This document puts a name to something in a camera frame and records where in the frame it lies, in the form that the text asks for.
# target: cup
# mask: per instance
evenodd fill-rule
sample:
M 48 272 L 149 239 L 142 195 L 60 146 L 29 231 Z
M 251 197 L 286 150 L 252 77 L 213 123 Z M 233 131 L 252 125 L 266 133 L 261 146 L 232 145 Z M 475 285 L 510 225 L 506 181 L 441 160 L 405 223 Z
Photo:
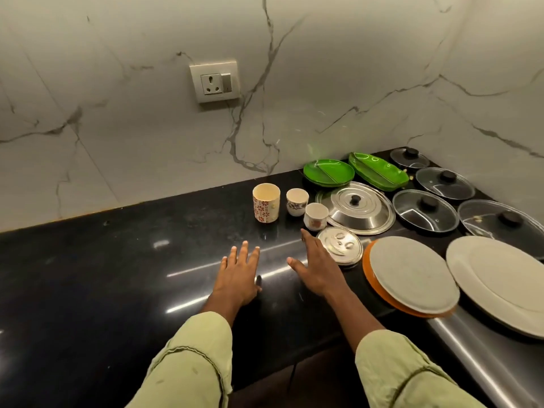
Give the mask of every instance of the cup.
M 289 189 L 287 192 L 287 212 L 291 216 L 302 216 L 308 205 L 309 194 L 304 189 Z
M 320 231 L 327 226 L 329 209 L 321 203 L 310 203 L 304 213 L 304 224 L 311 231 Z
M 275 184 L 261 183 L 253 188 L 253 212 L 261 223 L 272 223 L 280 213 L 280 188 Z

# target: cream cup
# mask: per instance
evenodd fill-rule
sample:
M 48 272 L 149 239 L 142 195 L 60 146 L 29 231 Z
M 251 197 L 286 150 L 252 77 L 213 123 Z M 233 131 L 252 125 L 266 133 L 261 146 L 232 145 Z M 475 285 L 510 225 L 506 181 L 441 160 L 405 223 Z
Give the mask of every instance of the cream cup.
M 289 189 L 287 192 L 287 212 L 291 216 L 302 216 L 308 205 L 309 194 L 304 189 Z
M 280 214 L 280 188 L 261 183 L 253 188 L 253 212 L 261 223 L 272 223 Z
M 304 213 L 304 225 L 311 231 L 320 231 L 327 226 L 329 209 L 321 203 L 310 203 Z

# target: black lid knob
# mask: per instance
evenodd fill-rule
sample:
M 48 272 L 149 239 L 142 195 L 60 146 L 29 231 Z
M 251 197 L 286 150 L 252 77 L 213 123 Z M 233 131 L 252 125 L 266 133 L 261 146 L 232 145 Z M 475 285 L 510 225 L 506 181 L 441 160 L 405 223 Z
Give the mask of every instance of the black lid knob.
M 439 201 L 432 196 L 422 196 L 419 199 L 419 207 L 424 212 L 434 212 L 439 208 Z
M 457 179 L 457 175 L 454 172 L 445 170 L 440 173 L 440 179 L 443 180 L 445 183 L 453 183 Z
M 360 201 L 361 197 L 359 195 L 351 195 L 351 200 L 349 201 L 349 204 L 352 206 L 357 206 Z
M 404 157 L 407 159 L 415 159 L 419 156 L 419 151 L 413 147 L 407 147 L 404 151 Z
M 499 220 L 508 227 L 519 227 L 523 223 L 523 218 L 519 213 L 512 211 L 503 211 L 499 213 Z

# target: stainless steel lid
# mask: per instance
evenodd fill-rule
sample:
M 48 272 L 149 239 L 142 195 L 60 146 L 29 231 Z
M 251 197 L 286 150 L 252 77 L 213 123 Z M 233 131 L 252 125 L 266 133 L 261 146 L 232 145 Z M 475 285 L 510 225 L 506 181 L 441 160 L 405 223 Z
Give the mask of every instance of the stainless steel lid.
M 429 159 L 412 147 L 392 150 L 389 156 L 395 164 L 410 169 L 421 169 L 431 164 Z
M 430 232 L 450 232 L 459 226 L 455 208 L 431 193 L 403 190 L 393 197 L 398 216 L 420 229 Z
M 391 202 L 382 193 L 362 183 L 349 182 L 330 192 L 318 192 L 316 202 L 329 209 L 327 222 L 357 235 L 376 235 L 395 223 Z
M 476 194 L 476 189 L 468 180 L 440 167 L 418 170 L 416 180 L 429 192 L 452 200 L 466 200 Z
M 339 265 L 353 265 L 363 257 L 361 241 L 346 229 L 326 227 L 317 234 L 317 238 Z
M 500 240 L 538 260 L 544 259 L 544 226 L 524 212 L 492 200 L 467 200 L 459 218 L 475 236 Z

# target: light green shirt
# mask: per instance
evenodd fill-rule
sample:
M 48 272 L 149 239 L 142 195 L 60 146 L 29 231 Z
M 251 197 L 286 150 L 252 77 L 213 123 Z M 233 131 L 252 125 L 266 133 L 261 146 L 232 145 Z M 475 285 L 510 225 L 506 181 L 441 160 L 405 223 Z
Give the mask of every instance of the light green shirt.
M 371 408 L 483 407 L 405 336 L 365 336 L 355 364 Z M 189 318 L 153 359 L 127 408 L 226 408 L 232 332 L 215 312 Z

